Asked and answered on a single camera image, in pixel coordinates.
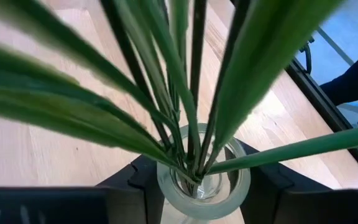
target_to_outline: glass vase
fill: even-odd
[[[203,140],[206,124],[199,124]],[[180,129],[187,147],[188,126]],[[241,145],[232,138],[221,150],[216,162],[245,156]],[[198,187],[196,197],[190,197],[181,187],[178,174],[163,164],[157,164],[157,180],[165,196],[161,223],[208,223],[225,217],[237,209],[247,196],[250,185],[249,169],[207,175]]]

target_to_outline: black frame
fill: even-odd
[[[331,103],[319,85],[304,72],[305,69],[297,59],[292,60],[285,70],[332,131],[338,132],[353,128],[342,113]],[[358,162],[358,147],[349,149],[349,152]]]

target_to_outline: long narrow leaf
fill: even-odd
[[[153,118],[173,126],[150,100],[114,65],[86,43],[36,0],[0,0],[0,20],[48,44],[76,62],[92,69],[106,83],[130,93]]]
[[[181,65],[179,55],[173,47],[173,40],[170,37],[166,22],[158,11],[158,7],[152,1],[139,1],[145,15],[146,21],[154,35],[156,43],[167,64],[168,74],[175,84],[175,88],[182,100],[186,111],[187,120],[190,125],[191,135],[195,147],[200,148],[200,137],[198,136],[197,111],[194,106],[191,92],[187,89],[184,77],[185,69]]]
[[[341,1],[251,2],[218,97],[216,150],[233,136],[279,71]]]
[[[165,0],[156,0],[156,2],[160,8],[160,12],[161,12],[163,18],[165,19],[165,22],[169,26],[168,9],[167,9],[167,5],[165,4]],[[169,75],[168,71],[167,71],[167,82],[168,82],[168,90],[169,90],[169,95],[171,97],[173,109],[175,110],[175,112],[177,114],[177,118],[180,119],[179,96],[175,89],[175,85],[173,84],[173,80],[171,79],[171,76]]]
[[[205,173],[211,167],[216,157],[219,155],[220,148],[217,148],[217,150],[213,150],[211,156],[209,157],[208,162],[205,164],[204,167],[209,144],[211,143],[212,135],[215,131],[216,117],[218,114],[218,96],[221,91],[224,74],[227,70],[227,66],[229,65],[233,53],[234,43],[238,38],[240,29],[246,19],[246,15],[248,14],[249,4],[250,4],[250,0],[241,0],[236,2],[236,11],[234,13],[233,20],[231,22],[229,37],[227,38],[226,49],[224,51],[221,68],[219,70],[218,81],[216,82],[216,88],[215,88],[214,98],[212,100],[211,111],[209,112],[208,124],[206,127],[204,141],[203,144],[201,145],[201,156],[199,160],[200,166],[198,169],[199,174]]]
[[[169,117],[172,115],[173,107],[169,99],[167,86],[163,79],[163,73],[158,61],[157,53],[151,38],[151,33],[142,17],[139,8],[134,1],[116,1],[117,8],[122,21],[134,42],[144,66],[146,68],[154,97],[160,110]]]
[[[358,147],[358,128],[219,162],[212,166],[208,174],[245,169],[352,147]]]
[[[150,101],[153,101],[149,87],[146,84],[146,80],[135,56],[134,49],[132,48],[131,42],[124,30],[124,24],[122,23],[122,19],[119,17],[116,5],[111,0],[100,0],[100,3],[103,7],[104,13],[109,20],[111,29],[116,36],[116,40],[121,48],[121,52],[127,62],[129,70],[131,71],[137,86]],[[168,134],[165,131],[163,124],[154,118],[153,122],[166,150],[171,149],[171,142],[169,141]]]
[[[2,48],[0,116],[170,162],[160,144],[111,102],[64,73]]]
[[[184,79],[187,85],[186,69],[186,31],[188,27],[188,8],[187,0],[170,1],[170,32],[174,46],[176,47],[179,57],[184,68]]]
[[[198,107],[198,89],[200,86],[201,59],[203,55],[204,27],[206,17],[206,0],[194,1],[193,15],[193,38],[191,43],[191,65],[190,65],[190,91],[193,96],[195,108]],[[194,151],[193,138],[188,138],[188,160],[195,160],[193,170],[198,169],[199,151]]]

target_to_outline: plant stem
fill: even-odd
[[[194,1],[193,15],[193,41],[191,43],[191,68],[190,68],[190,91],[193,95],[195,108],[198,107],[198,90],[200,86],[201,59],[203,55],[204,27],[206,16],[206,0]],[[193,161],[192,172],[198,168],[200,150],[194,151],[193,137],[188,137],[187,158]]]
[[[186,179],[181,180],[181,187],[186,192],[187,195],[193,198],[197,198],[197,188],[198,184],[192,184]]]
[[[160,10],[163,14],[165,22],[169,26],[169,18],[168,18],[168,12],[167,12],[168,9],[167,9],[167,5],[165,4],[165,0],[158,0],[157,4],[160,7]],[[179,96],[175,90],[174,84],[172,83],[172,79],[170,78],[170,75],[168,74],[168,70],[166,70],[166,72],[167,72],[169,95],[171,97],[173,109],[175,110],[175,113],[178,114],[178,112],[179,112]]]
[[[212,166],[208,174],[245,169],[353,147],[358,147],[358,128],[340,131],[338,133],[332,133],[277,147],[275,149],[254,153],[249,156],[219,162]]]
[[[189,126],[191,126],[190,134],[193,137],[195,148],[200,148],[201,143],[198,133],[197,111],[195,110],[191,92],[187,87],[188,85],[186,84],[186,80],[184,79],[186,74],[183,69],[183,64],[178,56],[177,49],[173,47],[176,46],[175,42],[173,41],[166,27],[166,24],[163,21],[162,15],[160,13],[155,13],[155,6],[153,5],[153,1],[139,2],[143,4],[142,8],[144,9],[144,13],[147,15],[146,19],[149,20],[150,29],[154,35],[158,47],[160,48],[160,52],[165,59],[170,77],[175,84],[175,89],[177,90],[181,102],[183,102],[183,107],[186,111],[186,117],[189,122]],[[187,2],[177,0],[177,4],[187,4]]]
[[[176,116],[173,117],[174,123],[175,123],[175,135],[172,134],[172,137],[174,138],[174,143],[178,149],[178,156],[183,161],[186,158],[185,148],[183,147],[183,141],[180,135],[180,128],[179,128],[179,122]]]
[[[172,166],[171,169],[177,172],[181,179],[184,179],[191,185],[199,185],[202,182],[202,180],[197,177],[190,177],[188,173],[186,173],[185,170],[181,169],[180,167]]]
[[[158,108],[166,116],[172,117],[172,102],[147,21],[134,1],[127,1],[127,4],[124,1],[118,2],[116,1],[115,3],[119,9],[121,21],[137,53],[139,53],[140,61],[144,65],[145,74],[147,74]]]
[[[110,26],[114,32],[114,35],[116,36],[116,40],[118,41],[118,44],[121,48],[121,52],[124,55],[124,58],[128,64],[129,70],[132,73],[132,76],[134,77],[134,80],[137,84],[137,86],[140,88],[140,90],[146,95],[146,97],[153,102],[152,96],[150,94],[149,88],[146,84],[146,81],[144,79],[144,76],[142,74],[142,70],[139,67],[139,63],[137,63],[137,59],[134,53],[134,50],[132,49],[131,43],[129,41],[129,38],[126,34],[126,31],[124,30],[123,23],[121,21],[121,18],[119,17],[118,11],[116,9],[115,4],[113,1],[108,0],[100,0],[100,3],[103,7],[104,13],[106,14]],[[152,119],[154,122],[154,125],[158,131],[158,134],[161,137],[161,140],[165,146],[165,150],[169,150],[172,148],[171,142],[169,141],[168,134],[165,131],[163,125],[161,122]]]
[[[230,58],[231,58],[231,55],[232,55],[232,52],[234,49],[234,45],[235,45],[237,37],[239,35],[240,28],[246,19],[249,4],[250,4],[250,0],[237,1],[236,11],[234,13],[233,21],[231,23],[229,38],[227,39],[227,42],[226,42],[226,51],[223,56],[221,69],[219,71],[218,82],[217,82],[216,88],[215,88],[215,94],[214,94],[214,98],[213,98],[213,102],[212,102],[211,112],[209,113],[209,120],[208,120],[208,124],[206,127],[206,133],[205,133],[204,141],[203,141],[203,144],[201,147],[201,156],[200,156],[200,159],[198,162],[198,164],[200,165],[198,168],[199,175],[206,173],[206,171],[211,167],[212,163],[215,161],[215,159],[218,156],[219,151],[220,151],[220,149],[213,149],[213,151],[211,153],[211,157],[209,158],[207,164],[204,167],[206,155],[208,153],[208,146],[211,142],[211,138],[212,138],[213,132],[215,130],[215,125],[216,125],[216,114],[217,114],[219,92],[220,92],[220,89],[222,86],[224,74],[225,74],[227,67],[229,65],[229,62],[230,62]]]
[[[173,43],[176,46],[177,53],[182,63],[183,78],[185,79],[185,85],[187,86],[187,65],[186,65],[186,30],[187,30],[187,16],[188,16],[188,2],[183,0],[174,0],[170,3],[170,30],[172,33]],[[179,112],[180,100],[179,94],[176,91],[175,84],[171,80],[172,95],[174,100],[175,111]]]

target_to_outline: light wood surface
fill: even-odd
[[[120,70],[129,74],[97,1],[45,2],[64,22],[71,25]],[[209,1],[198,110],[200,123],[207,122],[233,10],[228,1]],[[107,96],[132,114],[157,137],[146,111],[128,94],[103,86],[91,76],[89,70],[2,23],[0,42],[73,75],[83,86]],[[182,119],[181,125],[185,124],[186,120]],[[288,74],[282,72],[235,137],[263,151],[329,133],[332,131],[317,111]],[[137,156],[119,148],[102,147],[0,118],[0,185],[95,185]],[[358,188],[358,163],[345,150],[285,161],[283,164],[333,189]],[[239,210],[215,222],[243,223]]]

